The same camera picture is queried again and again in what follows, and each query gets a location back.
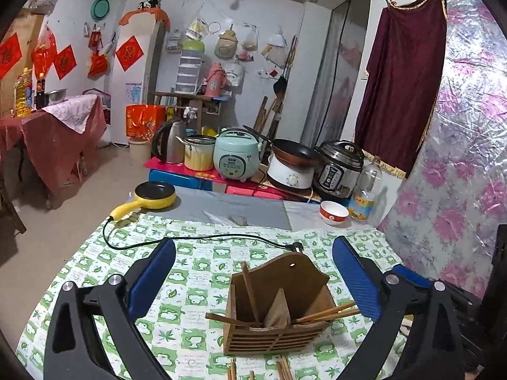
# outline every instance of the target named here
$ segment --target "light blue rice cooker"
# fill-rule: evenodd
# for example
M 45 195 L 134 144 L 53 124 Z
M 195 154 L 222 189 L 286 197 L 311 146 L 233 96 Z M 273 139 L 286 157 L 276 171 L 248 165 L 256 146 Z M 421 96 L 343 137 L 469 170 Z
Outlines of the light blue rice cooker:
M 222 178 L 244 182 L 259 169 L 262 143 L 243 129 L 226 129 L 216 138 L 213 163 Z

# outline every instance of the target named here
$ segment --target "cooking oil bottle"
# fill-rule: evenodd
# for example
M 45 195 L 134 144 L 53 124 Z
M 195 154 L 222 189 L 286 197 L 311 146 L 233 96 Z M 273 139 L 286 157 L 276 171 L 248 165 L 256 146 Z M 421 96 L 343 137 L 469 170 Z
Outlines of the cooking oil bottle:
M 14 115 L 23 117 L 32 112 L 31 69 L 25 67 L 14 84 Z
M 375 157 L 373 162 L 361 171 L 350 199 L 348 210 L 353 218 L 357 220 L 368 219 L 375 204 L 375 199 L 380 192 L 381 182 L 380 160 Z

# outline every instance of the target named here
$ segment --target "yellow frying pan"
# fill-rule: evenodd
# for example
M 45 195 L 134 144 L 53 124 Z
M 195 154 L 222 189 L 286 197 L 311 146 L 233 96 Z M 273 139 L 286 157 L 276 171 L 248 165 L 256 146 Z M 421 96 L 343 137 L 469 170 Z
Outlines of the yellow frying pan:
M 176 190 L 162 181 L 146 181 L 135 188 L 134 201 L 125 203 L 111 211 L 113 220 L 120 220 L 123 216 L 136 209 L 159 210 L 169 207 L 176 200 Z

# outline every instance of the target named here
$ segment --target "floor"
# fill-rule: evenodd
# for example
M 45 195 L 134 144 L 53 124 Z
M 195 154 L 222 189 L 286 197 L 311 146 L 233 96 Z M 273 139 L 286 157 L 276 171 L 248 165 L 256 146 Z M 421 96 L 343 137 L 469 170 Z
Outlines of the floor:
M 80 187 L 63 189 L 58 208 L 51 211 L 45 207 L 40 183 L 23 183 L 14 205 L 27 228 L 25 234 L 16 233 L 8 219 L 0 219 L 0 328 L 13 349 L 68 258 L 147 178 L 147 169 L 131 165 L 128 149 L 103 148 L 97 158 L 96 171 Z

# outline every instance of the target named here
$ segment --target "red diamond paper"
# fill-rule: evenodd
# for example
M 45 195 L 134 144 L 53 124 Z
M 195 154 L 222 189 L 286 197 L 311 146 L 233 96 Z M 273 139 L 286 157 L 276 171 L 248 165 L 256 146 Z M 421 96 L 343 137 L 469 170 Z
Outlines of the red diamond paper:
M 0 79 L 21 59 L 18 33 L 14 33 L 0 45 Z
M 123 71 L 127 71 L 132 64 L 144 55 L 143 49 L 137 39 L 132 36 L 116 51 L 116 57 L 120 62 Z
M 56 74 L 62 80 L 76 65 L 74 51 L 69 44 L 60 53 L 58 53 L 53 62 L 55 65 Z

